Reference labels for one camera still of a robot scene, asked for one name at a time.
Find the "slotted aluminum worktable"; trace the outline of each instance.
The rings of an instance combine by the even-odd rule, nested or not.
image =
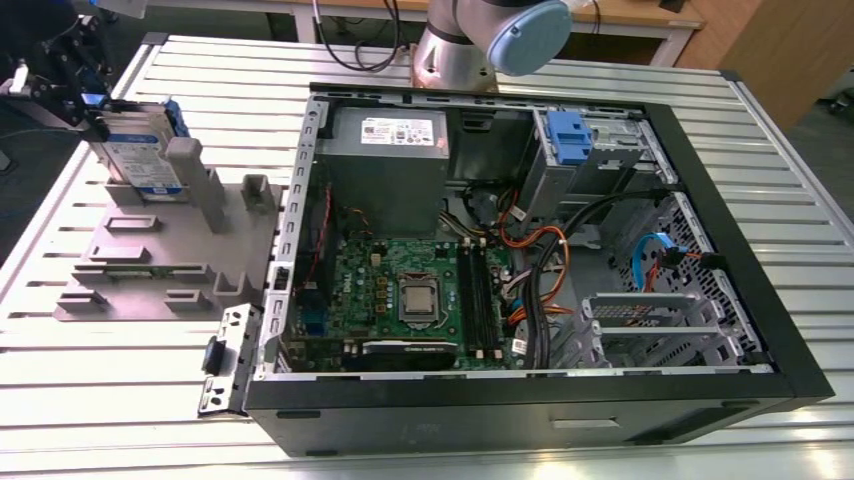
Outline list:
[[[352,61],[342,49],[342,56]],[[366,49],[370,61],[386,50]],[[223,182],[286,184],[308,82],[409,85],[322,46],[170,37],[143,45],[116,94],[179,101]],[[559,61],[502,77],[503,92],[669,103],[759,256],[837,396],[685,446],[292,461],[246,420],[198,421],[210,322],[59,322],[51,316],[108,201],[82,145],[0,271],[0,472],[86,477],[838,478],[854,472],[854,231],[750,93],[718,73]],[[191,470],[139,470],[192,466]]]

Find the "ram slot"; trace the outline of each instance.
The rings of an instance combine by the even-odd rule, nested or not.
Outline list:
[[[486,249],[461,248],[457,268],[463,313],[463,335],[469,355],[483,357],[498,349],[498,326],[493,310]]]
[[[493,278],[486,263],[486,248],[475,247],[473,253],[473,272],[477,285],[478,323],[481,330],[481,346],[490,352],[498,350],[498,325],[495,324],[495,310],[493,309]]]
[[[457,278],[459,281],[459,299],[463,314],[463,339],[469,355],[474,356],[478,350],[478,315],[475,311],[471,257],[471,248],[461,247],[457,249]]]

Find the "motherboard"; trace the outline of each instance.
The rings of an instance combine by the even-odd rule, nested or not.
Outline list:
[[[331,302],[300,308],[291,363],[318,372],[507,368],[499,301],[507,265],[503,247],[471,242],[342,242]],[[390,364],[403,357],[402,365]],[[367,358],[368,365],[359,361]]]

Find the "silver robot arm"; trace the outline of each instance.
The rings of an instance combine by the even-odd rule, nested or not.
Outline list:
[[[417,87],[495,90],[495,71],[534,73],[570,36],[561,0],[434,0],[413,62]]]

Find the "white label sticker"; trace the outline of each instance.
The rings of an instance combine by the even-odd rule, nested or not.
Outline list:
[[[143,193],[180,193],[182,184],[172,165],[160,157],[163,147],[158,137],[112,134],[104,146],[127,181]]]
[[[515,205],[513,206],[513,208],[510,209],[510,214],[517,217],[517,220],[522,221],[525,220],[525,216],[527,215],[526,211],[522,210],[519,207],[517,207]]]
[[[399,118],[366,118],[362,121],[362,143],[433,147],[433,121]]]
[[[529,342],[526,342],[521,338],[514,338],[510,351],[513,353],[518,353],[519,355],[525,355],[525,352],[529,351]]]

